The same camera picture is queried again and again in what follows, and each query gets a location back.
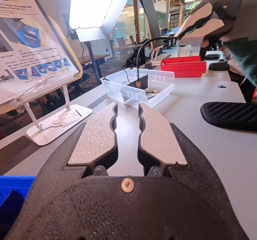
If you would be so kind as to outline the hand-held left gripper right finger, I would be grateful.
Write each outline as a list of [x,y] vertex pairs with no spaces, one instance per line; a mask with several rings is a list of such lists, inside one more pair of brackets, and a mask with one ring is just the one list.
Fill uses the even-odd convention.
[[137,158],[143,165],[146,176],[152,167],[158,167],[161,174],[175,165],[187,167],[188,162],[173,132],[169,121],[145,103],[138,107],[140,135]]

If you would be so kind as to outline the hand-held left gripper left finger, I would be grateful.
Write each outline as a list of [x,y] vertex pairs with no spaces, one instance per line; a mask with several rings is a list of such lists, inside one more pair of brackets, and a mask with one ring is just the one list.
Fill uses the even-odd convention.
[[69,147],[67,168],[78,177],[91,176],[97,166],[112,167],[118,159],[117,127],[118,105],[111,103],[95,113]]

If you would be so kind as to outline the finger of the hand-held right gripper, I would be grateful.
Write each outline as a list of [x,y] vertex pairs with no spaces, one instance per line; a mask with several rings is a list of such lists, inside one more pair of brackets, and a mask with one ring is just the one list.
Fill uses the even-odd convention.
[[200,28],[196,28],[196,26],[193,26],[193,29],[190,30],[189,27],[191,26],[193,25],[190,25],[188,18],[179,28],[178,32],[175,34],[175,38],[178,40],[178,45],[200,45],[204,39],[204,36],[223,27],[224,23],[220,19],[212,18],[208,20],[206,24],[204,24]]
[[182,26],[178,30],[178,35],[186,34],[194,29],[202,27],[204,23],[206,23],[213,13],[213,5],[211,3],[207,3],[197,11],[195,10],[186,21],[182,24]]

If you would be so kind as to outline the clear plastic bin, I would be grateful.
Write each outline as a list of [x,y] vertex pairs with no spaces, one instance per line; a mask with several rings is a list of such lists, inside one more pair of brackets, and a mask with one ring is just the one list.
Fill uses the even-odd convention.
[[[148,88],[146,90],[127,86],[148,74]],[[118,70],[101,78],[107,96],[131,107],[138,108],[145,103],[153,108],[166,98],[175,88],[174,72],[127,68]]]

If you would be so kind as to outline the blue plastic bin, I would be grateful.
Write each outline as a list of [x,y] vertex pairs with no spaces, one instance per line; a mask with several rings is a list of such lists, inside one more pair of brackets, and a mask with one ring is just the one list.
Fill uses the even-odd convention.
[[0,239],[11,229],[36,176],[0,176]]

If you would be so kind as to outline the person's right forearm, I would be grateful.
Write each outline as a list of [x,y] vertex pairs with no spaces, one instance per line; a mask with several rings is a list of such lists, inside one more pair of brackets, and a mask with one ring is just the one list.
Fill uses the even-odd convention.
[[257,87],[257,40],[249,41],[248,37],[229,40],[224,36],[220,40],[229,49],[247,79]]

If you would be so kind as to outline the red plastic bin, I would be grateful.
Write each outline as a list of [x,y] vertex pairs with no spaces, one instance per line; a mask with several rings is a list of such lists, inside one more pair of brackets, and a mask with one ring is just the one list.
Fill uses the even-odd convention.
[[200,56],[184,56],[162,59],[161,71],[174,72],[175,78],[199,78],[206,73],[207,62]]

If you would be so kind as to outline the chalkboard easel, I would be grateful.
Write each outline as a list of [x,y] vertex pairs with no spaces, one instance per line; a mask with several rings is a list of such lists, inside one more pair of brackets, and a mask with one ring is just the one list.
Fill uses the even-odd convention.
[[[159,27],[156,11],[153,5],[153,1],[140,0],[140,3],[144,9],[144,12],[148,20],[147,30],[149,34],[149,39],[161,37],[160,27]],[[157,56],[158,56],[158,52],[161,51],[161,49],[163,48],[163,41],[161,39],[154,40],[153,42],[150,42],[150,45],[152,48],[152,55],[151,55],[150,62],[152,63],[152,66],[159,66],[160,61],[157,61]]]

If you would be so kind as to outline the wooden pillar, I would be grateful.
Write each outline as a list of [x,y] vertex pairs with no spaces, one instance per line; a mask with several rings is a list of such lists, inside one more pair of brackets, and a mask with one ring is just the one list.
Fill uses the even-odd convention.
[[139,43],[141,41],[139,0],[133,0],[133,7],[134,7],[134,24],[135,24],[135,31],[136,31],[136,42]]

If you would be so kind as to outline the black bin divider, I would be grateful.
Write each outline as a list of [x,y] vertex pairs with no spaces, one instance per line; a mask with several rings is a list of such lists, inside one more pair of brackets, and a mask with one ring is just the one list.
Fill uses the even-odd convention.
[[148,88],[148,74],[141,77],[139,80],[135,80],[135,81],[127,84],[127,86],[146,90]]

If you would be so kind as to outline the long wooden desk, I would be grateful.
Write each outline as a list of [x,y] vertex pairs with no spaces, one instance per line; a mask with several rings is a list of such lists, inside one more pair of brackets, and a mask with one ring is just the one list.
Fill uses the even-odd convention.
[[116,53],[120,54],[120,59],[126,61],[126,68],[131,67],[132,65],[137,64],[137,55],[139,52],[140,47],[143,46],[143,43],[136,44],[136,45],[125,45],[120,47],[115,47],[114,50]]

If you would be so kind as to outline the black office chair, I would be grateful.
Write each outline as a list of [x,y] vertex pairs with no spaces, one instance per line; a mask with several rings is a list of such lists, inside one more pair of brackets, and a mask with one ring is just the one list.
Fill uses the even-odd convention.
[[[123,37],[117,38],[117,43],[119,48],[126,47],[126,43]],[[126,66],[126,68],[130,68],[131,60],[133,59],[134,55],[132,53],[132,49],[118,49],[118,51],[120,52],[120,59],[126,61],[124,66]]]

